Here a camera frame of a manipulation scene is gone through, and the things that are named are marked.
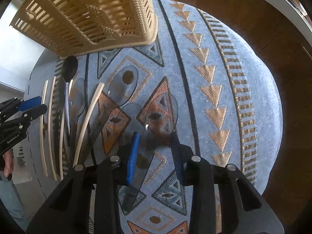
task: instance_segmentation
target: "woven basket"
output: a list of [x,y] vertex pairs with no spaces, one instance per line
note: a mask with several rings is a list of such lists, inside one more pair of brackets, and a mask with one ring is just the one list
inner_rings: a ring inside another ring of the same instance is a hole
[[25,0],[11,26],[66,58],[149,45],[158,23],[152,0]]

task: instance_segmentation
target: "teal triangle pattern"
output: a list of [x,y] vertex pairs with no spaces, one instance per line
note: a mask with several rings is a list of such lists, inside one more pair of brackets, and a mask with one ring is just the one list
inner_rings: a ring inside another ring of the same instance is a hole
[[158,66],[164,67],[165,61],[163,60],[163,52],[161,51],[161,46],[158,40],[158,35],[154,43],[148,46],[137,46],[133,47],[139,53],[143,54],[145,57],[149,58],[155,62]]
[[98,52],[97,78],[100,79],[110,63],[119,54],[121,48]]
[[185,188],[173,171],[152,194],[152,198],[184,216],[187,215]]
[[122,210],[122,213],[127,216],[128,214],[130,214],[138,205],[141,204],[142,201],[144,201],[146,199],[146,194],[142,193],[141,191],[138,192],[138,196],[137,198],[135,199],[135,202],[131,208],[130,211],[127,211],[125,209],[125,207],[123,206],[124,205],[124,200],[126,199],[126,188],[127,187],[121,187],[119,189],[119,192],[118,192],[118,200],[119,200],[119,204],[120,204],[120,207],[121,207],[121,210]]

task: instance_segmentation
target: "person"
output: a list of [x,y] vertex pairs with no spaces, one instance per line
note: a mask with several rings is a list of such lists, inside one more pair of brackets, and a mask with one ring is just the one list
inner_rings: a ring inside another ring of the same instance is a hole
[[7,208],[15,222],[26,231],[29,221],[26,218],[26,214],[21,203],[21,198],[16,190],[12,180],[8,180],[8,176],[13,173],[14,161],[12,150],[8,150],[3,154],[5,166],[3,171],[0,171],[0,198]]

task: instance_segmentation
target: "black stripe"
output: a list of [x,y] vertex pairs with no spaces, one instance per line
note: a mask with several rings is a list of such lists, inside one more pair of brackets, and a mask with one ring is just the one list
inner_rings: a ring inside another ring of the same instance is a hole
[[195,119],[195,112],[194,112],[194,107],[193,107],[193,104],[192,104],[192,97],[191,97],[191,93],[190,93],[190,88],[188,86],[188,80],[187,80],[187,77],[186,77],[186,72],[185,72],[185,69],[184,69],[184,65],[183,65],[183,61],[182,61],[182,58],[181,58],[180,50],[179,50],[179,48],[177,46],[177,41],[176,41],[176,39],[174,37],[174,32],[173,32],[173,30],[171,28],[169,19],[167,17],[167,14],[166,14],[164,8],[163,8],[163,5],[162,5],[160,0],[157,0],[157,1],[159,3],[160,9],[161,9],[161,11],[163,13],[163,17],[164,17],[164,19],[166,21],[166,24],[167,24],[167,27],[168,27],[168,31],[170,33],[171,40],[172,40],[172,43],[174,45],[174,50],[176,52],[177,61],[179,63],[180,72],[181,72],[181,76],[182,76],[182,82],[183,82],[183,86],[184,86],[186,101],[188,103],[188,111],[189,111],[189,114],[190,114],[191,128],[192,128],[193,137],[194,137],[195,153],[196,153],[196,155],[200,156],[199,139],[198,139],[196,119]]
[[[88,71],[89,71],[89,57],[90,54],[87,54],[87,58],[86,58],[86,62],[85,62],[85,112],[88,112],[89,109],[89,105],[88,105]],[[87,131],[88,131],[88,136],[90,138],[90,134],[91,134],[91,129],[90,129],[90,123],[88,122],[87,125]],[[93,149],[93,145],[91,147],[91,158],[92,158],[92,162],[94,165],[96,165],[96,156],[94,155],[94,149]]]

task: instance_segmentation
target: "light blue pants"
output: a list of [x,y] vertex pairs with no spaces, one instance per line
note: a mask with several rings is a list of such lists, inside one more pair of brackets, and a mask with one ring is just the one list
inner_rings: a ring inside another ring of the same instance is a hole
[[13,181],[8,181],[1,171],[0,176],[2,178],[2,181],[0,181],[0,198],[15,222],[26,232],[29,221],[26,218],[16,187]]

